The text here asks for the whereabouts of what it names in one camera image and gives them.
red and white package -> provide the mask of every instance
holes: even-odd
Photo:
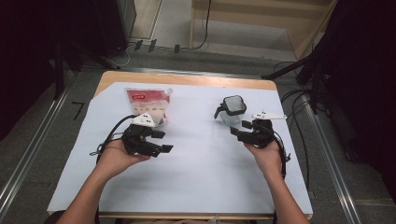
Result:
[[[139,90],[126,89],[129,103],[134,115],[141,115],[148,112],[155,122],[155,126],[159,127],[167,121],[165,110],[170,103],[169,90]]]

gray floor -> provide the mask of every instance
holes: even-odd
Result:
[[[204,52],[181,52],[174,54],[171,49],[155,49],[148,53],[148,47],[130,53],[132,59],[122,70],[128,71],[136,67],[166,69],[179,71],[194,71],[220,73],[212,76],[227,76],[241,78],[260,78],[259,75],[270,74],[278,61],[257,60],[240,56],[221,55]],[[122,55],[117,60],[126,60]],[[3,223],[40,223],[48,216],[46,209],[53,191],[56,188],[64,164],[78,136],[78,130],[84,119],[88,103],[93,97],[96,85],[105,70],[92,61],[85,62],[82,72],[77,75],[72,84],[64,105],[54,121],[35,161],[21,184],[13,203],[8,209]],[[295,75],[290,73],[276,81],[279,95],[301,88],[294,82]],[[43,118],[46,108],[51,103],[53,89],[46,91],[30,111],[21,119],[16,128],[1,142],[2,183],[7,181],[19,156],[23,153],[35,127]],[[74,119],[78,107],[73,102],[85,103],[82,113]],[[292,99],[284,104],[285,113],[291,111]],[[320,121],[326,131],[332,152],[337,160],[343,177],[356,202],[362,223],[395,223],[396,206],[382,183],[380,175],[370,166],[353,164],[346,160],[329,119],[320,114]],[[311,203],[314,209],[312,223],[347,223],[343,208],[333,185],[328,168],[324,162],[318,145],[318,138],[312,128],[307,113],[299,113],[297,119],[302,126],[302,132],[307,144],[305,157],[301,136],[296,126],[290,129],[298,160],[306,179],[306,160],[309,161],[309,189]]]

human arm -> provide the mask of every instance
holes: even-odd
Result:
[[[121,140],[111,141],[78,195],[57,223],[93,223],[96,208],[107,181],[128,167],[148,159],[149,156],[128,155]]]
[[[253,154],[268,183],[278,223],[309,223],[283,180],[279,146],[276,141],[271,142],[265,148],[258,148],[250,144],[245,144],[245,147]]]

wooden table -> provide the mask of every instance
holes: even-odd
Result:
[[[55,193],[51,200],[51,203],[49,204],[50,212],[57,211],[57,210],[63,210],[71,202],[71,200],[74,198],[74,194],[77,194],[77,192],[78,192],[79,185],[83,183],[83,180],[86,178],[86,176],[88,176],[90,170],[94,167],[94,158],[92,159],[92,158],[87,157],[87,155],[89,154],[89,151],[90,151],[87,148],[93,148],[97,144],[97,142],[101,142],[102,137],[106,136],[108,134],[108,130],[111,129],[110,126],[111,125],[114,126],[113,123],[116,123],[116,120],[119,120],[119,116],[124,115],[124,112],[128,111],[128,109],[125,106],[123,106],[122,108],[117,108],[117,106],[120,105],[120,103],[112,102],[112,100],[111,100],[111,99],[116,99],[116,98],[122,98],[122,94],[119,95],[117,93],[118,97],[113,97],[112,95],[111,95],[111,97],[109,97],[107,95],[107,93],[113,92],[114,90],[122,90],[123,91],[123,88],[121,88],[117,85],[120,85],[120,86],[128,85],[129,86],[129,85],[134,84],[135,87],[141,87],[141,86],[144,86],[143,85],[144,83],[153,83],[153,85],[150,85],[151,88],[158,88],[158,87],[156,87],[156,85],[158,86],[158,84],[166,84],[166,86],[167,86],[167,84],[171,84],[171,86],[173,85],[172,87],[174,88],[174,90],[176,90],[173,94],[176,94],[176,92],[178,91],[178,96],[175,96],[173,98],[174,101],[172,101],[172,97],[171,97],[171,104],[177,104],[177,100],[180,100],[181,98],[184,97],[183,93],[181,93],[181,89],[190,89],[190,87],[184,87],[184,85],[186,85],[186,86],[197,86],[197,88],[214,87],[214,88],[217,88],[217,90],[219,90],[219,87],[223,87],[223,88],[231,90],[231,91],[237,90],[241,94],[244,94],[244,91],[243,91],[244,89],[252,89],[251,91],[245,90],[245,92],[247,92],[247,91],[248,92],[254,91],[257,93],[267,92],[269,94],[268,96],[271,96],[271,98],[273,98],[272,100],[264,97],[264,95],[259,96],[258,94],[255,93],[254,97],[249,97],[250,102],[257,102],[258,99],[260,99],[259,102],[262,102],[263,98],[265,98],[264,100],[267,102],[277,102],[276,105],[274,105],[274,108],[280,107],[280,102],[279,102],[279,98],[278,98],[277,91],[276,91],[276,84],[273,81],[269,81],[269,80],[240,79],[240,78],[228,78],[228,77],[206,77],[206,76],[194,76],[194,75],[185,76],[185,75],[177,75],[177,74],[154,74],[154,73],[113,72],[113,71],[105,72],[102,76],[102,79],[101,79],[99,85],[98,85],[98,88],[95,93],[95,97],[92,99],[92,102],[90,103],[90,108],[87,112],[86,118],[84,119],[83,125],[81,126],[80,134],[78,135],[78,140],[77,140],[75,147],[72,150],[71,156],[69,157],[69,160],[64,168],[64,172],[61,176],[60,182],[58,183],[58,187],[55,190]],[[107,97],[107,99],[110,99],[110,103],[107,104],[105,107],[103,107],[102,100],[105,99],[106,97]],[[202,102],[204,102],[204,101],[207,101],[207,100],[202,99],[199,102],[194,101],[194,104],[202,105]],[[265,189],[266,187],[265,187],[264,179],[262,181],[257,182],[258,179],[262,178],[262,173],[261,173],[260,169],[257,167],[257,165],[255,164],[254,158],[251,157],[251,155],[248,154],[245,150],[240,150],[241,146],[235,144],[235,143],[237,143],[237,141],[234,139],[234,136],[229,134],[229,129],[227,131],[228,127],[226,127],[224,125],[220,125],[218,122],[213,120],[213,115],[212,115],[211,109],[213,107],[213,114],[214,114],[216,107],[218,106],[218,102],[216,101],[216,102],[212,102],[212,103],[210,103],[211,105],[209,107],[210,108],[210,111],[209,111],[210,118],[205,116],[205,120],[203,120],[202,118],[198,118],[198,121],[191,121],[189,124],[192,127],[191,126],[182,127],[183,126],[182,115],[184,114],[184,112],[183,112],[184,110],[180,111],[179,107],[177,107],[177,106],[174,106],[172,108],[172,110],[171,110],[172,112],[169,111],[170,108],[167,109],[166,113],[168,113],[168,111],[169,111],[170,114],[168,114],[168,115],[172,114],[172,116],[170,116],[170,118],[169,118],[171,120],[170,122],[172,122],[172,125],[168,124],[169,129],[167,129],[165,131],[167,133],[167,135],[163,139],[164,142],[162,142],[162,144],[176,143],[174,148],[172,149],[171,153],[160,155],[160,158],[158,158],[158,159],[153,159],[153,160],[141,163],[139,166],[133,167],[133,169],[134,169],[133,174],[130,173],[131,171],[128,172],[128,170],[127,170],[126,172],[122,173],[121,175],[114,177],[111,180],[112,182],[107,183],[106,187],[108,187],[108,190],[107,191],[106,191],[106,189],[104,190],[104,193],[102,194],[102,198],[101,198],[101,201],[102,200],[106,201],[106,205],[107,205],[107,203],[112,204],[112,205],[107,205],[107,209],[108,209],[108,207],[112,207],[117,203],[119,203],[118,207],[121,207],[121,208],[128,207],[128,209],[126,209],[126,210],[124,209],[124,211],[121,211],[122,209],[119,210],[118,208],[113,208],[113,210],[117,211],[117,212],[114,212],[114,211],[110,211],[111,208],[110,208],[110,210],[106,210],[106,206],[100,206],[103,209],[105,209],[105,211],[100,212],[101,217],[156,218],[156,219],[205,219],[205,220],[209,220],[209,219],[213,218],[214,216],[219,216],[220,219],[245,219],[245,220],[259,220],[259,219],[272,218],[272,214],[273,214],[271,212],[272,205],[269,203],[265,203],[265,205],[264,205],[264,207],[266,206],[266,210],[267,210],[267,212],[265,212],[265,213],[262,211],[261,206],[257,206],[257,205],[253,206],[253,204],[256,204],[256,203],[252,203],[247,206],[247,207],[254,207],[257,210],[260,210],[260,212],[255,211],[253,213],[251,213],[251,212],[244,213],[244,211],[239,211],[239,210],[238,210],[238,213],[212,212],[212,210],[210,209],[210,207],[211,207],[210,202],[208,202],[208,206],[204,206],[205,212],[195,212],[196,210],[191,210],[194,212],[167,212],[167,211],[163,211],[163,210],[161,210],[161,212],[152,212],[152,210],[145,210],[145,209],[142,210],[142,206],[143,207],[148,206],[150,209],[152,209],[152,207],[153,207],[152,203],[148,204],[147,202],[145,202],[146,205],[143,205],[143,204],[137,205],[138,202],[144,202],[144,201],[152,202],[153,200],[156,201],[158,199],[158,197],[162,198],[162,200],[164,202],[169,202],[170,204],[172,204],[172,201],[174,200],[172,197],[177,197],[177,202],[179,202],[179,200],[182,200],[181,201],[182,203],[186,203],[186,205],[189,206],[189,204],[191,204],[191,202],[190,202],[191,197],[189,196],[189,199],[186,201],[186,199],[187,199],[186,195],[190,195],[189,192],[195,191],[195,190],[194,189],[186,189],[185,186],[179,187],[177,183],[183,183],[184,185],[186,185],[186,183],[189,183],[189,181],[191,181],[192,176],[193,176],[193,181],[191,183],[193,185],[198,184],[198,183],[196,183],[196,181],[202,182],[202,179],[200,179],[201,177],[197,176],[198,173],[196,173],[194,171],[202,172],[202,174],[204,174],[203,175],[204,182],[209,181],[209,183],[213,183],[213,185],[216,186],[215,191],[212,191],[212,192],[210,191],[212,188],[210,186],[204,186],[202,189],[200,188],[200,192],[201,193],[204,192],[205,197],[208,197],[208,195],[212,195],[213,193],[215,193],[219,190],[220,190],[220,192],[222,192],[222,194],[229,195],[230,192],[228,192],[227,189],[223,189],[223,187],[221,186],[221,185],[225,184],[223,181],[226,181],[227,184],[234,186],[235,184],[238,185],[238,183],[239,184],[242,183],[241,180],[244,180],[244,181],[247,181],[247,183],[253,184],[250,186],[255,186],[254,187],[255,192],[262,191],[261,195],[263,195],[263,198],[266,198],[266,200],[265,200],[266,202],[268,202],[268,200],[270,200],[269,198],[267,198],[267,197],[269,197],[270,192],[269,192],[269,189]],[[249,106],[250,106],[250,110],[252,110],[252,108],[255,107],[254,105],[249,104],[247,106],[247,108],[249,108]],[[94,118],[92,115],[96,114],[97,113],[96,111],[98,111],[98,110],[100,110],[100,114],[102,114],[102,117]],[[111,121],[107,120],[109,124],[103,125],[104,119],[112,119],[112,120]],[[201,133],[200,128],[197,127],[197,122],[198,122],[198,124],[201,122],[205,122],[206,124],[209,123],[211,125],[211,127],[207,130],[209,130],[210,132],[212,132],[214,135],[217,136],[216,139],[210,139],[209,141],[207,141],[208,144],[206,144],[205,147],[202,147],[202,146],[199,147],[199,148],[206,148],[206,149],[202,149],[204,154],[199,154],[199,153],[195,154],[195,152],[193,152],[195,149],[193,149],[193,148],[194,148],[195,144],[197,144],[196,143],[197,140],[199,141],[199,143],[198,143],[198,145],[199,145],[201,142],[205,142],[205,138],[207,138],[208,136],[211,136],[211,135],[207,135],[207,132]],[[289,131],[286,131],[288,129],[286,121],[280,121],[280,122],[282,124],[280,134],[282,134],[282,133],[284,134],[284,136],[283,136],[284,144],[285,144],[285,146],[288,146],[288,149],[289,149],[288,152],[290,152],[291,156],[294,158],[294,161],[293,161],[294,165],[290,164],[291,165],[291,167],[290,167],[291,175],[290,175],[289,183],[292,185],[293,185],[293,183],[297,183],[297,182],[303,184],[303,187],[295,187],[293,185],[295,187],[293,196],[301,197],[301,195],[304,195],[300,200],[307,202],[310,207],[309,198],[307,196],[306,189],[304,187],[304,180],[302,178],[301,173],[296,173],[297,177],[293,176],[293,174],[292,174],[292,173],[295,173],[297,170],[298,170],[298,172],[300,172],[300,167],[298,166],[298,162],[295,159],[296,156],[295,156],[294,148],[292,146],[292,142],[290,139]],[[186,141],[186,139],[191,139],[192,136],[196,136],[197,133],[201,133],[201,138],[196,138],[196,140],[194,140],[194,143],[191,143],[190,140],[188,140],[188,143],[182,143],[182,141]],[[205,155],[207,155],[207,153],[211,154],[212,153],[211,150],[213,150],[217,146],[224,145],[224,141],[225,141],[225,143],[231,144],[231,146],[223,146],[225,148],[220,149],[219,153],[221,155],[224,155],[224,152],[227,153],[227,151],[229,149],[235,150],[234,147],[236,147],[236,150],[229,155],[229,156],[231,156],[231,158],[228,158],[226,156],[226,157],[224,157],[224,159],[221,159],[221,160],[218,160],[217,158],[207,159],[204,166],[200,166],[200,165],[194,166],[195,161],[197,161],[197,160],[200,161],[200,159],[197,159],[197,158],[201,158],[203,156],[206,158]],[[185,148],[188,148],[188,147],[192,148],[191,149],[192,151],[191,150],[189,150],[189,151],[180,150],[181,148],[183,148],[183,150],[184,150]],[[187,159],[187,161],[191,160],[191,156],[192,156],[192,163],[188,163],[187,166],[185,166],[184,163],[186,163],[186,162],[184,162],[184,159]],[[238,169],[237,167],[233,167],[233,166],[224,168],[224,166],[230,165],[229,159],[237,160],[237,161],[242,159],[240,162],[245,164],[244,166],[246,166],[246,168],[242,169],[242,170]],[[218,171],[219,168],[226,169],[226,172],[219,173],[219,171]],[[161,172],[160,171],[161,169],[165,170],[165,172],[164,172],[165,175],[173,174],[174,171],[177,171],[176,175],[172,175],[172,178],[175,179],[175,184],[170,184],[170,187],[168,186],[168,187],[165,187],[164,189],[158,188],[158,181],[160,181],[161,184],[164,184],[164,182],[166,182],[166,179],[159,180],[159,179],[161,179],[161,176],[163,176],[163,174],[157,174],[157,175],[154,174],[157,172]],[[208,174],[210,172],[213,173],[213,175],[211,177],[206,176],[206,174]],[[136,182],[136,178],[140,178],[139,176],[146,176],[147,174],[149,174],[149,178],[143,179],[143,181],[146,185],[143,189],[140,189],[138,186],[137,187],[134,186],[134,184],[139,185],[139,183]],[[219,174],[225,174],[228,177],[222,177]],[[219,176],[221,176],[221,179],[222,178],[225,178],[225,179],[222,179],[222,181],[219,181],[218,180]],[[76,184],[71,183],[69,181],[71,178],[74,179],[74,181],[81,182],[81,183],[76,183]],[[121,187],[124,184],[127,185],[127,189]],[[242,193],[241,195],[233,196],[233,197],[252,198],[251,196],[253,196],[253,198],[255,198],[255,197],[257,198],[257,196],[255,196],[256,194],[251,195],[250,193],[248,193],[250,191],[246,189],[245,185],[243,185],[241,187],[242,187],[242,189],[241,189],[242,191],[237,191],[237,192],[245,191],[250,196],[246,195],[246,193]],[[114,191],[112,191],[111,189],[114,189],[114,188],[118,188],[117,193],[121,194],[121,196],[120,195],[117,196],[113,193]],[[156,193],[154,193],[154,195],[144,194],[143,191],[145,191],[147,189],[151,189],[154,191],[156,191],[155,189],[158,189],[161,191],[161,193],[156,192]],[[213,197],[214,201],[212,203],[218,204],[218,201],[222,202],[221,199],[224,198],[224,195],[219,195],[219,197],[217,197],[216,193],[215,193],[215,197]],[[131,209],[131,207],[129,207],[128,205],[125,206],[125,204],[130,204],[131,202],[134,202],[133,203],[134,205],[132,205],[132,207],[137,206],[137,208],[135,207],[135,208],[132,208],[133,210],[129,210],[129,209]],[[195,203],[195,202],[200,202],[199,198],[193,197],[193,203]],[[311,218],[312,212],[306,214],[306,216],[308,218]]]
[[[336,0],[213,0],[209,20],[284,28],[287,30],[296,58],[301,59],[318,33],[324,32],[336,2]],[[191,48],[194,20],[206,20],[208,3],[208,0],[192,1]]]

